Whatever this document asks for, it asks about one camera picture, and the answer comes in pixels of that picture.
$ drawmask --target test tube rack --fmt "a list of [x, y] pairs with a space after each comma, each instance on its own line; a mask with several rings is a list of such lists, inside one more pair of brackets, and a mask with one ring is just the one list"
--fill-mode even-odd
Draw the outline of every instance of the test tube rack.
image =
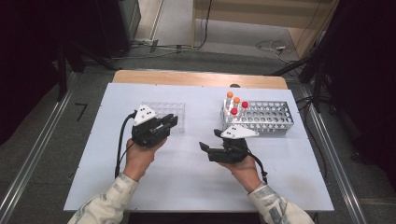
[[167, 102], [142, 102], [142, 105], [147, 105], [155, 111], [156, 118], [161, 119], [168, 114], [178, 116], [177, 126], [171, 129], [184, 133], [184, 122], [185, 122], [185, 108], [184, 103], [167, 103]]
[[286, 133], [294, 124], [287, 102], [248, 101], [245, 111], [238, 105], [238, 113], [231, 115], [233, 104], [226, 106], [224, 100], [221, 109], [222, 129], [231, 125], [240, 125], [258, 133]]

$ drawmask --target test tube cap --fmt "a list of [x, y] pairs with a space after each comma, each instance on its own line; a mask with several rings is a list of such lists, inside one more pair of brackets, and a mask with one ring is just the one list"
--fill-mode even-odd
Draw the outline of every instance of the test tube cap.
[[248, 108], [248, 102], [247, 101], [242, 102], [242, 107], [243, 108]]
[[231, 114], [232, 115], [236, 115], [237, 113], [238, 113], [238, 109], [237, 108], [231, 109]]
[[232, 98], [233, 97], [233, 92], [232, 91], [227, 92], [227, 97], [228, 98]]
[[235, 98], [233, 98], [233, 102], [235, 104], [239, 104], [239, 102], [241, 102], [241, 99], [239, 99], [239, 97], [235, 97]]

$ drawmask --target patterned sleeve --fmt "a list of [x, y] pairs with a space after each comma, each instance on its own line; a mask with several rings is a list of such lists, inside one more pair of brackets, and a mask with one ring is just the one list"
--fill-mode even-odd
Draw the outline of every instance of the patterned sleeve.
[[268, 224], [314, 223], [303, 209], [280, 197], [268, 185], [259, 185], [253, 192], [249, 193], [248, 198], [254, 203]]
[[137, 185], [138, 182], [120, 174], [106, 193], [84, 203], [68, 223], [120, 223]]

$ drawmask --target hand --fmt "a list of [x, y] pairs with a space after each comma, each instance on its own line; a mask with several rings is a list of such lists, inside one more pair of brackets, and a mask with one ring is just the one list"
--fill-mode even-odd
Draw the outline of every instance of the hand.
[[126, 165], [123, 173], [134, 181], [139, 181], [145, 175], [149, 165], [154, 161], [154, 154], [158, 148], [165, 144], [166, 138], [154, 147], [141, 147], [134, 144], [132, 139], [128, 139], [126, 148]]
[[246, 156], [241, 162], [236, 164], [220, 162], [219, 164], [231, 171], [247, 193], [251, 193], [262, 183], [257, 173], [256, 163], [250, 156]]

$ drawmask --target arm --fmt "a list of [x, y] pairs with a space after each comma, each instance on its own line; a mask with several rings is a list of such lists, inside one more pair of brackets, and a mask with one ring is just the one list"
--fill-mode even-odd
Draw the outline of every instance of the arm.
[[145, 148], [128, 140], [125, 169], [106, 193], [84, 203], [69, 220], [71, 223], [120, 223], [140, 178], [154, 161], [154, 154], [166, 139], [155, 147]]
[[311, 217], [296, 204], [280, 197], [262, 183], [253, 158], [247, 156], [237, 164], [220, 163], [229, 169], [248, 193], [248, 198], [264, 217], [266, 223], [310, 223]]

